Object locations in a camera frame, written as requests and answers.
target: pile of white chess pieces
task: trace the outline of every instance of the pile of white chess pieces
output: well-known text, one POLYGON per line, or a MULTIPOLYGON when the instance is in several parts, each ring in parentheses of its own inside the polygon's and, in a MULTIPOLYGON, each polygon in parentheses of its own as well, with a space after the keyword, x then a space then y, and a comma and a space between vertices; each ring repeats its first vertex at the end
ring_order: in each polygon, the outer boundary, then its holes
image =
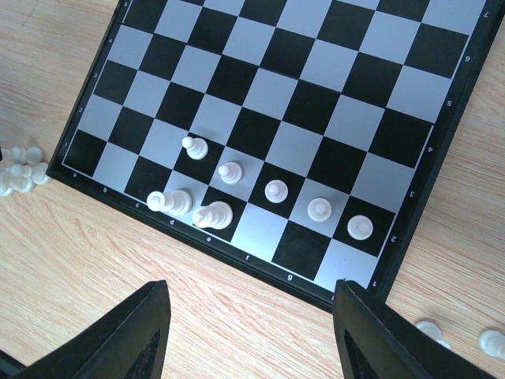
POLYGON ((43 159, 43 150, 37 146, 3 148, 2 160, 10 161, 12 165, 0 171, 0 197, 15 192, 27 193, 50 182, 52 179, 46 175, 47 163, 43 159))
MULTIPOLYGON (((426 336, 435 340, 440 345, 451 349, 449 343, 443 339, 440 328, 431 321, 419 321, 416 327, 426 336)), ((493 358, 505 359, 505 335, 493 329, 484 330, 479 336, 479 345, 485 354, 493 358)))
MULTIPOLYGON (((184 137, 182 147, 186 149, 191 159, 201 160, 208 154, 208 144, 202 138, 184 137)), ((221 180, 230 186, 239 183, 243 174, 237 162, 224 163, 218 167, 218 173, 221 180)), ((288 193, 287 184, 278 179, 270 181, 264 189, 264 196, 271 203, 282 203, 287 199, 288 193)), ((191 209, 192 199, 189 193, 182 189, 172 193, 155 191, 149 194, 147 205, 153 212, 168 212, 173 216, 182 216, 191 209)), ((331 216, 331 204, 322 197, 315 198, 310 201, 307 214, 312 221, 322 223, 331 216)), ((193 223, 200 228, 224 229, 231 224, 232 219, 231 207, 222 201, 198 207, 193 212, 193 223)), ((373 224, 368 217, 357 215, 348 222, 347 231, 356 240, 365 240, 372 235, 373 224)))

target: light wood tabletop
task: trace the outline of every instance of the light wood tabletop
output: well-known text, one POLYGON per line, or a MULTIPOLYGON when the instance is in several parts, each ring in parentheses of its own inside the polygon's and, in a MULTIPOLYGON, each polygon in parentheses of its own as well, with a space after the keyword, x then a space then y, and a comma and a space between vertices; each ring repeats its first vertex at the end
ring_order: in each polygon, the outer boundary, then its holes
MULTIPOLYGON (((0 145, 49 160, 116 0, 0 3, 0 145)), ((505 330, 505 24, 387 304, 451 349, 505 330)), ((29 365, 149 280, 167 280, 164 377, 342 377, 329 313, 53 181, 0 200, 0 349, 29 365)))

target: chessboard border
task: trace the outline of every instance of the chessboard border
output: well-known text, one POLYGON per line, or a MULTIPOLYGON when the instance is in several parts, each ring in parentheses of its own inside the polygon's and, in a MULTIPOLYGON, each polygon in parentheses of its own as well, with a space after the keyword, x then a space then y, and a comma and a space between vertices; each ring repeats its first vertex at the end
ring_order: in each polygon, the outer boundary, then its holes
MULTIPOLYGON (((69 143, 65 142, 68 140, 69 132, 75 132, 75 129, 77 128, 77 124, 74 125, 74 119, 79 112, 79 106, 83 103, 84 99, 91 96, 94 85, 91 86, 90 81, 93 79, 93 75, 96 72, 96 67, 101 68, 101 66, 104 64, 104 62, 101 62, 100 64, 100 61, 105 61, 107 58, 107 54, 105 53, 106 50, 108 51, 110 48, 110 46, 107 46, 107 41, 110 38, 110 34, 115 34, 117 32, 125 17, 126 12, 129 10, 129 6, 131 5, 130 2, 132 1, 134 0, 119 0, 118 4, 116 5, 113 15, 110 18, 110 23, 107 26, 107 30, 104 32, 103 38, 96 50, 92 64, 90 65, 83 84, 81 85, 77 99, 73 105, 72 110, 69 113, 68 120, 54 150, 54 154, 51 157, 49 167, 47 168, 47 174, 55 180, 97 201, 100 201, 103 204, 118 210, 119 212, 124 213, 137 221, 140 221, 141 223, 144 223, 149 227, 152 227, 157 231, 164 233, 165 235, 169 235, 170 237, 175 238, 178 241, 199 250, 200 252, 206 253, 221 262, 224 262, 234 268, 243 271, 246 274, 251 275, 252 277, 257 278, 258 280, 262 280, 281 291, 293 295, 300 300, 303 300, 327 312, 331 312, 333 298, 331 298, 330 301, 326 299, 327 296, 317 297, 314 294, 314 292, 327 292, 328 294, 326 295, 331 295, 330 291, 324 289, 321 291, 319 286, 316 286, 315 284, 312 284, 309 281, 303 279, 301 280, 306 283, 304 283, 303 286, 297 288, 292 284, 288 284, 285 281, 282 281, 280 278, 278 279, 274 277, 271 272, 261 270, 257 265, 252 266, 246 264, 245 261, 239 261, 232 256, 221 253, 218 250, 213 249, 212 246, 208 246, 200 241, 197 241, 193 236, 189 234, 185 235, 183 232, 170 229, 162 222, 156 222, 154 220, 156 217, 148 217, 142 212, 139 212, 141 209, 137 211, 134 206, 127 206, 126 204, 128 202, 123 201, 122 204, 121 202, 115 201, 111 197, 111 193, 115 192, 112 189, 107 191, 108 194, 105 195, 103 191, 100 190, 103 188, 103 186, 99 183, 96 183, 91 179, 87 179, 84 176, 80 176, 80 180, 75 180, 75 178, 72 177, 72 174, 75 171, 71 171, 62 165, 63 157, 65 156, 66 152, 66 146, 64 147, 64 143, 69 143), (95 186, 90 186, 89 182, 95 183, 95 186), (307 292, 307 287, 312 287, 312 293, 307 292)), ((456 129, 458 128, 463 112, 466 109, 469 98, 473 93, 477 79, 480 76, 482 67, 488 57, 488 53, 502 23, 503 17, 505 16, 505 0, 488 0, 484 6, 484 9, 496 9, 496 13, 494 17, 489 18, 487 23, 482 21, 482 16, 477 22, 475 30, 471 35, 471 38, 465 50, 465 52, 468 52, 469 50, 473 49, 473 63, 469 65, 460 64, 457 72, 454 74, 454 80, 452 81, 450 91, 446 97, 446 99, 452 99, 451 105, 454 106, 448 105, 442 109, 439 117, 434 123, 436 127, 433 128, 432 135, 429 137, 428 143, 426 144, 426 147, 433 148, 433 151, 435 153, 429 154, 426 150, 422 152, 416 174, 414 175, 413 181, 409 187, 409 192, 414 192, 416 196, 411 199, 406 197, 387 236, 388 241, 391 236, 394 236, 390 242, 395 242, 398 239, 398 244, 385 242, 383 251, 380 255, 380 259, 367 288, 367 290, 373 293, 380 301, 386 301, 387 296, 389 295, 389 292, 393 286, 393 282, 398 275, 400 266, 405 258, 406 252, 409 249, 410 243, 412 242, 414 232, 417 229, 421 216, 425 210, 426 204, 435 185, 436 179, 439 176, 440 169, 447 156, 456 129), (451 94, 453 93, 459 93, 459 98, 451 98, 451 94)))

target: wood grain surface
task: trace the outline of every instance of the wood grain surface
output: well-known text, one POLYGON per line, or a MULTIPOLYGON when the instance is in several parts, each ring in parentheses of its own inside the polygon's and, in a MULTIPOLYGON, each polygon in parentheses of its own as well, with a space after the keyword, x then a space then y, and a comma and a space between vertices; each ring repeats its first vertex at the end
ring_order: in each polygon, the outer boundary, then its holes
MULTIPOLYGON (((0 2, 0 144, 50 159, 116 0, 0 2)), ((387 304, 453 351, 505 329, 505 24, 387 304)), ((33 363, 148 280, 173 307, 164 377, 342 377, 331 315, 53 181, 0 199, 0 349, 33 363)))

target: chessboard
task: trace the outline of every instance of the chessboard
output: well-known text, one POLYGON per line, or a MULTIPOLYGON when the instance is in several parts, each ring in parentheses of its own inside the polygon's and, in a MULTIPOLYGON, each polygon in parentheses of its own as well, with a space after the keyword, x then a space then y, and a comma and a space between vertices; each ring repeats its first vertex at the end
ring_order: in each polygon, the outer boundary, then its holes
POLYGON ((48 174, 322 309, 385 300, 504 4, 121 1, 48 174))

